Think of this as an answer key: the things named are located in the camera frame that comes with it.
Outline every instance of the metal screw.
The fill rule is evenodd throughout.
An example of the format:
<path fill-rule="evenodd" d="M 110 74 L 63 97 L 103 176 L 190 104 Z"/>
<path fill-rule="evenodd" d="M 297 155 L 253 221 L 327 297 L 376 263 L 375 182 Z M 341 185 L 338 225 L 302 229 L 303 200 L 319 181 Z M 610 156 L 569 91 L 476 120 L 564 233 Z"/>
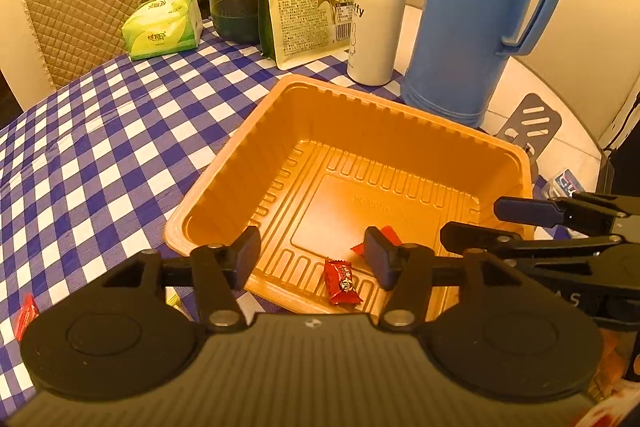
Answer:
<path fill-rule="evenodd" d="M 227 328 L 238 323 L 240 315 L 233 310 L 218 310 L 209 315 L 209 322 L 214 326 Z"/>
<path fill-rule="evenodd" d="M 401 328 L 415 322 L 415 315 L 409 310 L 392 310 L 385 313 L 385 322 Z"/>
<path fill-rule="evenodd" d="M 305 326 L 307 328 L 311 328 L 312 330 L 317 330 L 320 326 L 322 326 L 322 322 L 315 318 L 309 319 L 308 321 L 305 321 Z"/>

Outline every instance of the barcode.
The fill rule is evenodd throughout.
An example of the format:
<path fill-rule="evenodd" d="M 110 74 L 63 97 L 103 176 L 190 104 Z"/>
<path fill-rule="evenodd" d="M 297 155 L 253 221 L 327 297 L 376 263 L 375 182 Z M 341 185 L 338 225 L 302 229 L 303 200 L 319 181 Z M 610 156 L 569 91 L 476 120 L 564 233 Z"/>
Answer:
<path fill-rule="evenodd" d="M 348 41 L 351 36 L 351 22 L 345 22 L 344 24 L 338 24 L 335 27 L 335 40 Z"/>

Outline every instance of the white water bottle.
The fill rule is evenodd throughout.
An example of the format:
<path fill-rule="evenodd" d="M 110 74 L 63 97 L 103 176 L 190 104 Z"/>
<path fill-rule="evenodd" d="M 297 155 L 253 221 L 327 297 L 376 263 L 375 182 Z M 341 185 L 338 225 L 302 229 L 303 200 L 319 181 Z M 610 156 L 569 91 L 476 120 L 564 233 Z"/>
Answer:
<path fill-rule="evenodd" d="M 391 80 L 406 0 L 353 0 L 347 74 L 365 86 Z"/>

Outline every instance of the orange plastic tray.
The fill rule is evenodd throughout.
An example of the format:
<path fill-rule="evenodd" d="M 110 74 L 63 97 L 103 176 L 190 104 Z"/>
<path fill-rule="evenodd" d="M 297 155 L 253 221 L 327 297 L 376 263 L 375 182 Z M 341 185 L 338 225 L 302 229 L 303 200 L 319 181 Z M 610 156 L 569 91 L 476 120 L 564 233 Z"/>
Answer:
<path fill-rule="evenodd" d="M 262 254 L 246 289 L 300 313 L 353 311 L 329 303 L 324 260 L 353 263 L 363 303 L 377 317 L 387 293 L 351 251 L 369 226 L 391 225 L 405 243 L 449 255 L 447 221 L 513 230 L 493 213 L 500 196 L 531 197 L 521 149 L 465 126 L 371 94 L 299 75 L 283 78 L 230 138 L 166 224 L 188 255 L 229 244 L 247 225 Z M 457 299 L 435 289 L 428 319 Z"/>

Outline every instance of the blue and white checkered tablecloth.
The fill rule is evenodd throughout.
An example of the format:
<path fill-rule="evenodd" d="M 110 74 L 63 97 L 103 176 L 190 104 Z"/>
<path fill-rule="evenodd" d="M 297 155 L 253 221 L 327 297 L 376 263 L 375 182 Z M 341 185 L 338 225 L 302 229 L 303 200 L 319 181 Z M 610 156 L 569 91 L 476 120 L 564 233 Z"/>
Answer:
<path fill-rule="evenodd" d="M 398 99 L 399 74 L 355 86 L 346 58 L 291 73 Z M 0 417 L 34 395 L 14 338 L 24 296 L 43 311 L 143 248 L 176 255 L 162 240 L 168 216 L 284 74 L 207 23 L 196 50 L 110 60 L 0 132 Z M 189 309 L 193 296 L 178 293 Z"/>

